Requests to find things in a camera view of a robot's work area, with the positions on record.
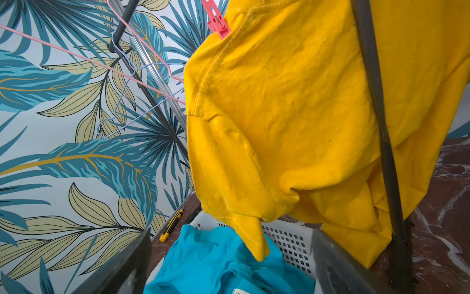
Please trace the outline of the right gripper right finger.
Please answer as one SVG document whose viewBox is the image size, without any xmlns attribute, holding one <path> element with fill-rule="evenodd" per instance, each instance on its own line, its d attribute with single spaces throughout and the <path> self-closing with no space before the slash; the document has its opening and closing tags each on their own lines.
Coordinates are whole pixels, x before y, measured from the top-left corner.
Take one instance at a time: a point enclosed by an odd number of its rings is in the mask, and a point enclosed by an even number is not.
<svg viewBox="0 0 470 294">
<path fill-rule="evenodd" d="M 323 231 L 313 231 L 312 250 L 317 283 L 324 294 L 394 293 Z"/>
</svg>

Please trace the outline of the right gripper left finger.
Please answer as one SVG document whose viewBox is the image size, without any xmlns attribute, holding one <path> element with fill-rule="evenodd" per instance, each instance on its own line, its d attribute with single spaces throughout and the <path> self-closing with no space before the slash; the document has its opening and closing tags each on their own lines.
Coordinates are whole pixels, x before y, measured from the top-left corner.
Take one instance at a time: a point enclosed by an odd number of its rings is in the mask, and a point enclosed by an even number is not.
<svg viewBox="0 0 470 294">
<path fill-rule="evenodd" d="M 150 229 L 143 231 L 73 292 L 75 294 L 141 294 L 152 253 Z"/>
</svg>

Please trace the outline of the turquoise printed t-shirt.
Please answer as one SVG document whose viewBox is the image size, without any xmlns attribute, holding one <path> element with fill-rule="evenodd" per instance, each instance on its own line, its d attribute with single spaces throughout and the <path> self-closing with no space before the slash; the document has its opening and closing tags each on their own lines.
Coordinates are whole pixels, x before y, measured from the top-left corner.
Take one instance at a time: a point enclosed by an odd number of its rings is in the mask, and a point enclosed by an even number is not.
<svg viewBox="0 0 470 294">
<path fill-rule="evenodd" d="M 312 294 L 316 282 L 284 261 L 269 240 L 270 254 L 257 261 L 228 227 L 198 230 L 185 225 L 146 294 Z"/>
</svg>

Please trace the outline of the yellow t-shirt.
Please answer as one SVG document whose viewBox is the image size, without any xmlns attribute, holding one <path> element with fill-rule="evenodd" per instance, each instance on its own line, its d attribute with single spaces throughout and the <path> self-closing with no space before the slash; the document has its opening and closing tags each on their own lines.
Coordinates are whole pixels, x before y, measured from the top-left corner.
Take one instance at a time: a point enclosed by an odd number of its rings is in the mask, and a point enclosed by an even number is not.
<svg viewBox="0 0 470 294">
<path fill-rule="evenodd" d="M 408 216 L 428 191 L 470 80 L 468 1 L 372 1 L 386 127 Z M 257 260 L 263 222 L 320 223 L 365 267 L 392 239 L 349 1 L 231 1 L 230 33 L 184 69 L 188 155 L 204 212 Z"/>
</svg>

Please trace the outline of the pink wire hanger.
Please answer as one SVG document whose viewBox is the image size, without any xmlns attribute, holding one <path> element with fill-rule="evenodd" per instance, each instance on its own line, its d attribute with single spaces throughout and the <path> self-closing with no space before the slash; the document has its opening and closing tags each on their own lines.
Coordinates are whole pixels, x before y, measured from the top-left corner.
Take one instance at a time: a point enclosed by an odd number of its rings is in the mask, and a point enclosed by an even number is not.
<svg viewBox="0 0 470 294">
<path fill-rule="evenodd" d="M 108 69 L 109 71 L 112 71 L 112 72 L 114 72 L 114 73 L 117 73 L 118 75 L 123 76 L 123 77 L 127 78 L 128 80 L 133 81 L 133 82 L 135 82 L 135 83 L 137 83 L 137 84 L 139 84 L 139 85 L 141 85 L 141 86 L 143 86 L 143 87 L 145 87 L 145 88 L 147 88 L 147 89 L 149 89 L 149 90 L 155 91 L 156 93 L 159 93 L 159 94 L 165 96 L 166 98 L 169 98 L 169 99 L 171 99 L 171 100 L 173 100 L 173 101 L 175 101 L 175 102 L 177 102 L 177 103 L 179 103 L 179 104 L 181 104 L 181 105 L 186 105 L 186 103 L 185 103 L 184 101 L 181 101 L 181 100 L 179 100 L 179 99 L 176 99 L 176 98 L 174 98 L 172 95 L 165 94 L 164 92 L 158 90 L 157 88 L 154 88 L 154 87 L 152 87 L 152 86 L 150 86 L 150 85 L 148 85 L 148 84 L 146 84 L 146 83 L 144 83 L 144 82 L 141 82 L 141 81 L 137 80 L 136 78 L 131 77 L 130 75 L 127 75 L 127 74 L 125 74 L 125 73 L 123 73 L 123 72 L 121 72 L 121 71 L 118 71 L 118 70 L 116 70 L 116 69 L 110 67 L 110 66 L 107 66 L 106 64 L 104 64 L 104 63 L 102 63 L 102 62 L 94 61 L 93 59 L 90 59 L 90 58 L 88 58 L 88 57 L 79 55 L 78 53 L 75 53 L 75 52 L 73 52 L 73 51 L 66 50 L 66 49 L 64 49 L 64 48 L 61 48 L 61 47 L 59 47 L 59 46 L 57 46 L 57 45 L 54 45 L 54 44 L 51 44 L 51 43 L 49 43 L 49 42 L 45 42 L 44 40 L 40 40 L 40 39 L 38 39 L 38 38 L 36 38 L 36 37 L 33 37 L 33 36 L 31 36 L 31 35 L 22 33 L 22 32 L 20 32 L 20 31 L 17 31 L 16 29 L 7 27 L 7 26 L 5 26 L 5 25 L 3 25 L 3 24 L 1 25 L 1 29 L 5 30 L 5 31 L 7 31 L 7 32 L 13 33 L 13 34 L 22 36 L 23 38 L 29 39 L 29 40 L 34 41 L 34 42 L 36 42 L 36 43 L 39 43 L 39 44 L 41 44 L 41 45 L 45 45 L 45 46 L 50 47 L 50 48 L 52 48 L 52 49 L 56 49 L 56 50 L 65 52 L 65 53 L 67 53 L 67 54 L 69 54 L 69 55 L 72 55 L 72 56 L 74 56 L 74 57 L 77 57 L 77 58 L 79 58 L 79 59 L 81 59 L 81 60 L 88 61 L 88 62 L 90 62 L 91 64 L 93 64 L 93 65 L 95 65 L 95 66 L 103 67 L 103 68 L 105 68 L 105 69 Z"/>
</svg>

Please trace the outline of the light blue wire hanger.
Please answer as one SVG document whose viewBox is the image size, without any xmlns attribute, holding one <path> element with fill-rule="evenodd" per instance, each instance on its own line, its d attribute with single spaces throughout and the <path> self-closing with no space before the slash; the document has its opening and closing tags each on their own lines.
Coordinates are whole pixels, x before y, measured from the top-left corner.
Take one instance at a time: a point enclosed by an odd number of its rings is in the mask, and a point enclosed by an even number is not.
<svg viewBox="0 0 470 294">
<path fill-rule="evenodd" d="M 127 84 L 133 80 L 134 82 L 138 82 L 138 78 L 137 78 L 137 75 L 138 75 L 138 72 L 137 72 L 137 69 L 138 70 L 143 70 L 143 69 L 146 69 L 147 67 L 152 67 L 152 66 L 159 66 L 159 65 L 162 65 L 164 63 L 164 61 L 160 61 L 160 62 L 152 62 L 150 64 L 147 64 L 147 65 L 144 65 L 142 67 L 137 67 L 130 59 L 129 57 L 127 56 L 126 53 L 124 53 L 122 51 L 122 49 L 119 49 L 118 48 L 118 45 L 117 45 L 117 42 L 114 41 L 114 36 L 116 34 L 117 30 L 114 30 L 112 33 L 111 33 L 111 45 L 114 47 L 114 49 L 117 50 L 118 53 L 122 53 L 123 54 L 123 57 L 124 57 L 124 60 L 125 61 L 128 61 L 130 63 L 130 71 L 131 71 L 131 76 L 130 78 L 128 78 L 123 86 L 123 89 L 121 91 L 121 94 L 119 96 L 119 99 L 117 100 L 117 104 L 115 106 L 115 109 L 113 110 L 113 116 L 111 118 L 106 118 L 104 119 L 103 121 L 101 121 L 98 126 L 97 126 L 97 135 L 99 138 L 101 139 L 108 139 L 108 138 L 111 138 L 112 136 L 114 136 L 115 134 L 118 134 L 119 132 L 123 131 L 126 127 L 130 126 L 133 122 L 135 122 L 138 118 L 146 115 L 148 113 L 148 110 L 144 112 L 144 114 L 138 116 L 136 119 L 132 120 L 131 122 L 123 125 L 120 129 L 117 129 L 116 131 L 112 132 L 110 135 L 107 135 L 107 136 L 102 136 L 101 133 L 100 133 L 100 130 L 104 130 L 104 127 L 102 126 L 104 123 L 106 122 L 110 122 L 112 123 L 113 120 L 115 118 L 118 117 L 118 115 L 123 115 L 122 113 L 118 113 L 118 108 L 120 106 L 124 107 L 124 103 L 122 102 L 122 99 L 123 98 L 126 98 L 126 89 L 127 89 Z M 151 87 L 149 86 L 148 84 L 145 84 L 143 85 L 144 89 L 150 89 L 152 91 L 155 91 L 159 94 L 161 94 L 162 96 L 165 96 L 165 99 L 162 99 L 160 100 L 155 106 L 153 106 L 152 108 L 149 109 L 149 111 L 151 110 L 154 110 L 156 109 L 160 104 L 164 103 L 165 101 L 167 100 L 171 100 L 171 101 L 174 101 L 174 102 L 178 102 L 180 104 L 186 104 L 185 102 L 175 98 L 175 95 L 174 94 L 167 94 L 167 93 L 164 93 L 164 92 L 161 92 L 160 90 L 158 90 L 157 88 L 155 87 Z"/>
</svg>

